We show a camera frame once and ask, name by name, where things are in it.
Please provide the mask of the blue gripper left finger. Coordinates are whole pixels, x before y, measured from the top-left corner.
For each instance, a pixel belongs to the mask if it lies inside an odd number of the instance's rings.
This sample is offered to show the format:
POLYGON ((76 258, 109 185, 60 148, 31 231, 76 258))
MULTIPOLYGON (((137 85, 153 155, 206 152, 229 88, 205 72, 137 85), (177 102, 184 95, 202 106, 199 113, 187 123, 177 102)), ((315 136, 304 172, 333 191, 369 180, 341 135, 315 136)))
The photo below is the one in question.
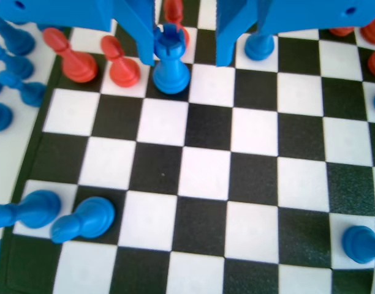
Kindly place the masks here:
POLYGON ((141 62, 154 64, 154 1, 0 1, 0 17, 98 31, 110 31, 115 20, 135 40, 141 62))

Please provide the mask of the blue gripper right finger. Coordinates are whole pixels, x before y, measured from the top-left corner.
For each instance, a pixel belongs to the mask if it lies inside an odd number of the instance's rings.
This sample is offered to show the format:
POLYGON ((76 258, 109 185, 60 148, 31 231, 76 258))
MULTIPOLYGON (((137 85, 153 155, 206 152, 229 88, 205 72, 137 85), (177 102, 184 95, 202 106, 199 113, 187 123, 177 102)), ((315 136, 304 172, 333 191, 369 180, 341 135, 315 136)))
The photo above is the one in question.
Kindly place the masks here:
POLYGON ((216 65, 228 66, 235 42, 252 25, 259 34, 366 26, 375 1, 217 1, 216 65))

